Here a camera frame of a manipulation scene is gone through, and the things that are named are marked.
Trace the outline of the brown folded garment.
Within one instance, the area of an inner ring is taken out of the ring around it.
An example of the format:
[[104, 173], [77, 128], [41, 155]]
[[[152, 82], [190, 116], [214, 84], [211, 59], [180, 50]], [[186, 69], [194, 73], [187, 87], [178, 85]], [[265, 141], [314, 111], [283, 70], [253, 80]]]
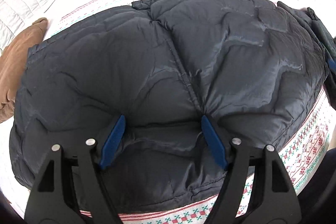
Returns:
[[40, 18], [21, 31], [1, 55], [1, 122], [14, 115], [15, 96], [25, 70], [28, 49], [40, 44], [48, 28], [48, 19]]

